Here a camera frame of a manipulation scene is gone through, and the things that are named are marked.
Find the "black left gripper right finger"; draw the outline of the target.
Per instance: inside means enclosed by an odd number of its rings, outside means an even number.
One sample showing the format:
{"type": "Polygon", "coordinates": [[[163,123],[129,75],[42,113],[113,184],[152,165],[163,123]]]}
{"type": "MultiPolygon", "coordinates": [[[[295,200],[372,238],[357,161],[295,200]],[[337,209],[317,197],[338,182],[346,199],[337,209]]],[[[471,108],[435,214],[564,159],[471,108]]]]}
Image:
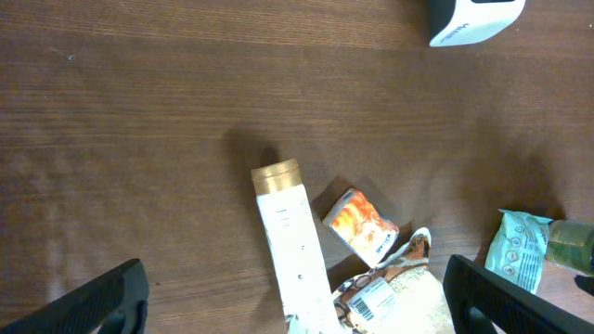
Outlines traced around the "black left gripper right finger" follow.
{"type": "Polygon", "coordinates": [[[444,291],[454,329],[462,333],[588,334],[593,325],[473,261],[450,257],[444,291]]]}

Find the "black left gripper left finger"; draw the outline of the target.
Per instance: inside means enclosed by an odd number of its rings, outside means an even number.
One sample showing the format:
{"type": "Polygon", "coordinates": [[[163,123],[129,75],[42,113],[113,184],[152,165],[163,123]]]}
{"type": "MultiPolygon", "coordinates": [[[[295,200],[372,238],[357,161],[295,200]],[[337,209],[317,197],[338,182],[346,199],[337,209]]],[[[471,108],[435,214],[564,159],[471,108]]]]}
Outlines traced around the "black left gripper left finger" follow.
{"type": "Polygon", "coordinates": [[[1,329],[2,334],[143,334],[149,282],[139,259],[105,274],[1,329]]]}

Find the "teal snack packet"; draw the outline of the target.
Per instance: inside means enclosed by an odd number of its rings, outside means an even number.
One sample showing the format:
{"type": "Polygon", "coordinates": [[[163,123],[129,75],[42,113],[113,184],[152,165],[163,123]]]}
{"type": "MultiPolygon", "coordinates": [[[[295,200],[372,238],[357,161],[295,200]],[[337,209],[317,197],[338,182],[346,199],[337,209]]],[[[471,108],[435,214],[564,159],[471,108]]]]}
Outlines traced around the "teal snack packet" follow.
{"type": "Polygon", "coordinates": [[[499,210],[501,224],[489,247],[484,267],[536,294],[544,271],[552,219],[527,212],[499,210]]]}

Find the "beige brown snack bag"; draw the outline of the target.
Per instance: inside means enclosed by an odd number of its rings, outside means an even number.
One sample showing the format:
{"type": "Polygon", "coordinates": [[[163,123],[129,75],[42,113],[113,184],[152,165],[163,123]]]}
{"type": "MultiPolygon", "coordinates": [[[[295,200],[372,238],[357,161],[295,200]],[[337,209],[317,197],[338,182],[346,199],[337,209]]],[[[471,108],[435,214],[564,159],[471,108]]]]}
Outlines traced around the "beige brown snack bag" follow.
{"type": "Polygon", "coordinates": [[[429,270],[431,245],[431,233],[422,227],[384,262],[344,281],[332,293],[339,331],[453,333],[443,284],[429,270]]]}

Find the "orange small carton box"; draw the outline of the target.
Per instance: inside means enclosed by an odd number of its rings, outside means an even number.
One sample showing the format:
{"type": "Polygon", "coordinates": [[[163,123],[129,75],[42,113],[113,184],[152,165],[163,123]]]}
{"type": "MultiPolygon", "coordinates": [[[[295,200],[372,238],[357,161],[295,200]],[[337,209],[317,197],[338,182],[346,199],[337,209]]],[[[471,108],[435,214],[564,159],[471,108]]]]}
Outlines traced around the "orange small carton box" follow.
{"type": "Polygon", "coordinates": [[[369,267],[381,262],[399,235],[399,228],[382,218],[365,195],[352,187],[342,194],[322,223],[369,267]]]}

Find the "white tube gold cap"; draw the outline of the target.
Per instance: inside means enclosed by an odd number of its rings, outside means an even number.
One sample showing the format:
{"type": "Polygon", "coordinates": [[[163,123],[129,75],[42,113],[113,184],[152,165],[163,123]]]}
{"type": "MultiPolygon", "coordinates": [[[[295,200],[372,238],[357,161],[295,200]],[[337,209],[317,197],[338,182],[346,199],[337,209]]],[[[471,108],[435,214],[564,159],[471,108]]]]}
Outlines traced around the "white tube gold cap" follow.
{"type": "Polygon", "coordinates": [[[252,170],[289,333],[342,331],[296,159],[252,170]]]}

